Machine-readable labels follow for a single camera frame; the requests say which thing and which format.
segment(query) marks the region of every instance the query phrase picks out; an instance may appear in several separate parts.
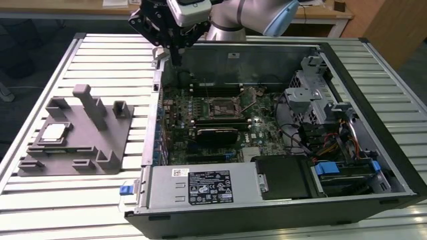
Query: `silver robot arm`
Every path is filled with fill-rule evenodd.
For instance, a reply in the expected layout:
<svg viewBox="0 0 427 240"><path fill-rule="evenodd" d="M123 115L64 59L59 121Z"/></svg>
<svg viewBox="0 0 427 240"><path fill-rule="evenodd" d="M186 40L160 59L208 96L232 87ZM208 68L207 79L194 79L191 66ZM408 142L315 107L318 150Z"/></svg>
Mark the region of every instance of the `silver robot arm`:
<svg viewBox="0 0 427 240"><path fill-rule="evenodd" d="M243 41L244 28L278 37L290 26L298 0L143 0L128 23L182 65L182 49L190 48L204 32L207 40Z"/></svg>
<svg viewBox="0 0 427 240"><path fill-rule="evenodd" d="M207 40L244 41L246 28L279 37L299 8L298 0L228 0L214 5Z"/></svg>

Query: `desk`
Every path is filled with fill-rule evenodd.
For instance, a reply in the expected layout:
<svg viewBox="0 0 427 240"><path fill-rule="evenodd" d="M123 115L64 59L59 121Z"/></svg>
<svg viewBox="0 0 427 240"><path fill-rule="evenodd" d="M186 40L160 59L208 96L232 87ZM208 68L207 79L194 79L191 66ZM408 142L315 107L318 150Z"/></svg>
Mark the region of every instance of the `desk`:
<svg viewBox="0 0 427 240"><path fill-rule="evenodd" d="M322 6L300 7L294 24L334 25L328 37L339 38L354 14L334 11L334 0ZM0 0L0 18L67 19L67 20L128 20L139 8L106 9L103 0Z"/></svg>

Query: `blue tab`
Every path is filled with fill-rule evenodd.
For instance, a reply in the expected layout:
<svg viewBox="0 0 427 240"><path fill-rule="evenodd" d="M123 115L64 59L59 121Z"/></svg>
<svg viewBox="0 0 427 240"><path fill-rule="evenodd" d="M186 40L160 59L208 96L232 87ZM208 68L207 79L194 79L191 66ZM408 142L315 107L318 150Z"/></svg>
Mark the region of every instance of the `blue tab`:
<svg viewBox="0 0 427 240"><path fill-rule="evenodd" d="M120 196L134 195L134 186L120 186Z"/></svg>
<svg viewBox="0 0 427 240"><path fill-rule="evenodd" d="M324 173L319 164L316 166L314 166L314 169L315 169L315 172L318 173L318 175L322 175Z"/></svg>
<svg viewBox="0 0 427 240"><path fill-rule="evenodd" d="M319 162L314 169L318 175L340 173L339 167L334 161Z"/></svg>
<svg viewBox="0 0 427 240"><path fill-rule="evenodd" d="M375 172L379 172L382 170L382 166L378 161L372 161L372 167Z"/></svg>

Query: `slotted metal surface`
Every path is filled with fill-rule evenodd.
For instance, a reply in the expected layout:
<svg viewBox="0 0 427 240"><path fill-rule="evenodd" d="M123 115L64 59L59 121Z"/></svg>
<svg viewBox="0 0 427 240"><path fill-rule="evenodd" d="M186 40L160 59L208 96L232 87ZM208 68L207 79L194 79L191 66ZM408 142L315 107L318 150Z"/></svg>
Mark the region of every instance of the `slotted metal surface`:
<svg viewBox="0 0 427 240"><path fill-rule="evenodd" d="M362 92L376 110L396 142L427 179L427 114L424 105L395 73L379 62L379 56L358 39L266 38L251 41L319 42L331 44ZM88 34L75 39L58 70L36 103L12 148L0 165L0 239L144 239L124 220L135 196L119 196L119 187L140 176L142 153L150 112L155 70L152 45L136 34ZM90 84L92 95L106 105L126 100L135 113L126 146L122 172L99 176L19 177L17 162L48 116L46 100L66 97L68 104L75 84ZM347 96L336 81L338 92ZM424 239L426 202L386 211L367 220L342 226L236 233L198 237L214 239Z"/></svg>

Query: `warning label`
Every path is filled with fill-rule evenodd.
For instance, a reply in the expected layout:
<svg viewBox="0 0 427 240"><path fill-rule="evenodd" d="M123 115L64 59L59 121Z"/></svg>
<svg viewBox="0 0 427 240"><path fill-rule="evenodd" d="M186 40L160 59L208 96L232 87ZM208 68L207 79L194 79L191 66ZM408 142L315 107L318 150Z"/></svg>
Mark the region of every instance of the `warning label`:
<svg viewBox="0 0 427 240"><path fill-rule="evenodd" d="M232 203L230 171L188 172L188 195L191 205Z"/></svg>

